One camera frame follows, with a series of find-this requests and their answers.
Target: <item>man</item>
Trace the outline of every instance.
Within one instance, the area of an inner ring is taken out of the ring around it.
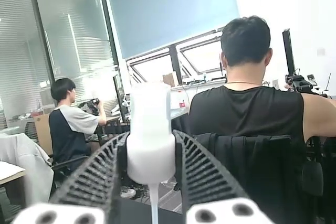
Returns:
[[[191,103],[191,132],[230,136],[291,135],[301,153],[312,136],[336,136],[333,100],[263,87],[272,58],[270,30],[256,16],[228,23],[221,37],[227,83],[197,94]]]
[[[98,125],[106,124],[103,103],[100,101],[98,104],[99,116],[71,107],[75,102],[76,85],[68,78],[59,79],[51,85],[51,96],[57,101],[57,107],[49,116],[55,163],[89,156],[91,151],[85,143],[84,134],[92,135]],[[80,163],[71,164],[68,168],[73,171]]]

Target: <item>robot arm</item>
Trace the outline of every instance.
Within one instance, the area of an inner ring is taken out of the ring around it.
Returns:
[[[178,131],[175,177],[182,187],[186,223],[272,223],[248,199],[239,183],[201,144]],[[54,194],[51,204],[32,206],[22,211],[14,224],[114,223],[118,218],[120,180],[127,170],[126,141],[129,133],[110,140],[69,177]]]

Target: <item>white spray bottle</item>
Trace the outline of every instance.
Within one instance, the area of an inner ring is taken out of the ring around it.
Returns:
[[[127,138],[127,173],[148,185],[152,224],[158,224],[159,183],[175,174],[175,137],[171,130],[170,86],[144,83],[131,92],[131,134]]]

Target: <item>black hair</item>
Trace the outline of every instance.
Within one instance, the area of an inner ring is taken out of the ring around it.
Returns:
[[[222,50],[229,66],[260,63],[271,41],[269,27],[257,16],[236,18],[223,29]]]
[[[67,92],[76,88],[75,83],[69,78],[58,79],[51,85],[51,96],[57,102],[67,97]]]

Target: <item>black tank top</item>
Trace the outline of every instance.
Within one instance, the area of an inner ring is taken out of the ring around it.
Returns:
[[[221,86],[197,94],[192,100],[189,118],[193,135],[290,135],[295,166],[301,166],[306,160],[300,93],[269,87],[235,91]]]

